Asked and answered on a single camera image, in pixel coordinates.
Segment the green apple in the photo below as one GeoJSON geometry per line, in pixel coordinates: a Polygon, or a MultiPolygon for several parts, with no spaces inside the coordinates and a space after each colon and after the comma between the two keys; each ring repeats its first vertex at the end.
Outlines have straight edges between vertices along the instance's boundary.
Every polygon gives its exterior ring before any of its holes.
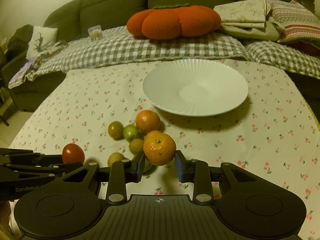
{"type": "Polygon", "coordinates": [[[138,128],[136,128],[133,124],[127,125],[123,128],[123,137],[128,141],[131,142],[134,139],[139,138],[140,134],[138,128]]]}

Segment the crosshair marking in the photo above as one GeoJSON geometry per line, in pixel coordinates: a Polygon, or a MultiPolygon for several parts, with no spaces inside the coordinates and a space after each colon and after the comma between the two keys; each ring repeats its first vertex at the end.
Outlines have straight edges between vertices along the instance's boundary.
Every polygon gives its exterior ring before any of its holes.
{"type": "Polygon", "coordinates": [[[162,203],[165,200],[163,198],[157,198],[155,201],[157,201],[158,203],[162,203]]]}

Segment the mandarin orange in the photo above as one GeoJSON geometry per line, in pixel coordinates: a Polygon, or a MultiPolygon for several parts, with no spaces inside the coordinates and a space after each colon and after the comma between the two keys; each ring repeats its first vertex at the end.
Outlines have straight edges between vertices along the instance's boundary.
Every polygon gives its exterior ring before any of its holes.
{"type": "Polygon", "coordinates": [[[162,133],[162,132],[158,131],[158,130],[153,130],[151,132],[148,132],[147,135],[144,137],[144,141],[146,141],[150,137],[153,137],[154,135],[159,134],[159,133],[162,133]]]}
{"type": "Polygon", "coordinates": [[[143,110],[137,114],[136,126],[137,128],[147,134],[160,127],[161,121],[159,116],[151,110],[143,110]]]}
{"type": "Polygon", "coordinates": [[[165,133],[155,134],[143,144],[147,161],[156,166],[169,164],[174,158],[176,149],[174,140],[165,133]]]}

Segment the small yellow fruit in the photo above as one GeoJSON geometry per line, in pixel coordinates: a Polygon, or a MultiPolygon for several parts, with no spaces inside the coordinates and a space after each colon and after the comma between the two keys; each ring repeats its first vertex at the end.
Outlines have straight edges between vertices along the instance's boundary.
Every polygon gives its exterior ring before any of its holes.
{"type": "Polygon", "coordinates": [[[150,137],[153,137],[154,135],[159,133],[162,133],[162,132],[158,130],[153,130],[151,132],[148,132],[148,134],[144,137],[144,141],[148,140],[150,137]]]}
{"type": "Polygon", "coordinates": [[[116,161],[122,161],[124,160],[125,157],[121,153],[113,153],[110,155],[108,159],[108,166],[111,167],[111,165],[116,162],[116,161]]]}
{"type": "Polygon", "coordinates": [[[122,123],[115,121],[109,124],[108,134],[114,139],[119,140],[122,138],[123,125],[122,123]]]}
{"type": "Polygon", "coordinates": [[[137,155],[139,152],[143,151],[143,140],[141,139],[134,139],[130,144],[129,144],[129,150],[132,152],[134,155],[137,155]]]}

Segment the red tomato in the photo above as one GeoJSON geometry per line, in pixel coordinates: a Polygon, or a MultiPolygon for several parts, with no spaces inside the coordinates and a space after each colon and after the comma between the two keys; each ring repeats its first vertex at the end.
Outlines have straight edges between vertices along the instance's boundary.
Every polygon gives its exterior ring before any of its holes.
{"type": "Polygon", "coordinates": [[[84,152],[79,145],[67,144],[62,150],[63,163],[84,163],[84,152]]]}

